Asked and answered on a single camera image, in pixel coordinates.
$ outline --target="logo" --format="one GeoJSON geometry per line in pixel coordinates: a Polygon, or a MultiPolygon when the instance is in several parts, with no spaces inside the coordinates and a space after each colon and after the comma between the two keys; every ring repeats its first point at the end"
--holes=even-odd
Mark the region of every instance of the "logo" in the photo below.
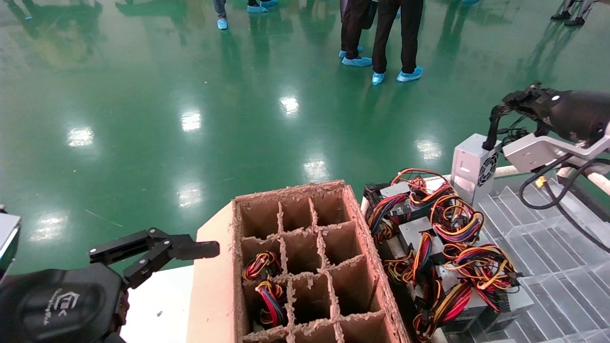
{"type": "Polygon", "coordinates": [[[45,309],[45,319],[43,322],[44,326],[49,325],[49,319],[53,315],[53,312],[58,311],[58,317],[66,317],[68,315],[68,310],[73,309],[78,303],[78,298],[81,296],[80,294],[74,292],[67,292],[62,295],[59,295],[63,292],[62,288],[58,288],[54,293],[51,299],[49,299],[49,303],[45,309]]]}
{"type": "Polygon", "coordinates": [[[67,316],[68,312],[66,310],[70,309],[70,308],[74,308],[76,306],[76,303],[78,302],[78,297],[80,297],[80,295],[76,294],[74,292],[68,292],[68,293],[58,296],[57,300],[55,300],[55,306],[53,306],[53,308],[55,310],[61,309],[61,311],[59,311],[57,316],[58,317],[67,316]]]}

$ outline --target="black shoe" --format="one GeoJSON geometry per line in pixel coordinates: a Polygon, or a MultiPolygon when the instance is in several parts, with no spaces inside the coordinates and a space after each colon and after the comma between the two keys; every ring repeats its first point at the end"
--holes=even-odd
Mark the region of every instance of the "black shoe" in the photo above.
{"type": "Polygon", "coordinates": [[[557,13],[551,17],[551,20],[566,20],[570,19],[572,15],[568,11],[563,11],[561,13],[557,13]]]}
{"type": "Polygon", "coordinates": [[[566,26],[582,26],[584,25],[584,19],[583,17],[579,16],[574,20],[568,20],[565,22],[566,26]]]}

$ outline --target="black pants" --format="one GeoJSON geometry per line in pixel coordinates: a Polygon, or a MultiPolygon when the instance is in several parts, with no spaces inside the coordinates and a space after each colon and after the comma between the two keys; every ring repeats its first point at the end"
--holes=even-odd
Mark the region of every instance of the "black pants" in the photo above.
{"type": "Polygon", "coordinates": [[[341,26],[341,50],[347,52],[348,59],[358,57],[358,43],[362,34],[365,14],[368,11],[370,0],[348,0],[343,14],[343,25],[341,26]]]}
{"type": "Polygon", "coordinates": [[[411,74],[417,67],[417,35],[422,21],[423,0],[379,0],[377,9],[377,33],[373,47],[373,71],[385,73],[387,67],[386,45],[390,36],[392,24],[398,9],[401,8],[400,26],[403,38],[403,48],[400,59],[403,63],[403,73],[411,74]]]}

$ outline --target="power supply fan grille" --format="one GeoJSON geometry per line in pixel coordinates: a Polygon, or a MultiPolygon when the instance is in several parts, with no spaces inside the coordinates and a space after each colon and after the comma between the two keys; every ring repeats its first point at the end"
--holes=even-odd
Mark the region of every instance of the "power supply fan grille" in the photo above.
{"type": "Polygon", "coordinates": [[[493,178],[493,174],[495,173],[495,169],[498,166],[498,153],[494,153],[489,156],[485,162],[481,165],[481,169],[479,170],[479,180],[478,186],[481,187],[485,182],[488,182],[489,179],[493,178]]]}

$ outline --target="blue shoe cover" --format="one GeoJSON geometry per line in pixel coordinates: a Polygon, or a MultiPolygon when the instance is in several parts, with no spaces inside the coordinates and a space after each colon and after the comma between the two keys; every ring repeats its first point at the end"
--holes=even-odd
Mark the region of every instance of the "blue shoe cover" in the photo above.
{"type": "Polygon", "coordinates": [[[227,19],[219,19],[217,22],[218,28],[221,30],[226,30],[229,25],[227,24],[227,19]]]}
{"type": "Polygon", "coordinates": [[[422,76],[422,73],[423,73],[423,68],[422,67],[415,68],[415,70],[411,74],[403,73],[401,71],[400,74],[398,74],[398,77],[396,78],[396,81],[398,81],[398,82],[407,82],[407,81],[417,80],[417,79],[419,79],[422,76]]]}
{"type": "Polygon", "coordinates": [[[268,9],[266,9],[265,7],[262,6],[248,6],[248,12],[250,13],[265,13],[265,12],[269,12],[268,9]]]}
{"type": "Polygon", "coordinates": [[[260,5],[262,7],[271,7],[271,6],[275,6],[278,4],[278,0],[269,0],[269,1],[261,1],[260,5]]]}
{"type": "Polygon", "coordinates": [[[357,59],[348,59],[344,57],[341,63],[345,65],[352,65],[354,67],[368,67],[373,64],[373,60],[370,57],[359,57],[357,59]]]}
{"type": "MultiPolygon", "coordinates": [[[[362,52],[363,50],[364,50],[364,48],[362,47],[362,45],[359,45],[358,46],[358,52],[362,52]]],[[[340,59],[344,58],[345,56],[347,56],[347,51],[345,51],[345,50],[339,51],[339,58],[340,59]]]]}
{"type": "Polygon", "coordinates": [[[385,73],[383,74],[378,74],[373,72],[373,85],[378,85],[381,83],[381,81],[383,81],[384,77],[386,76],[385,73]]]}

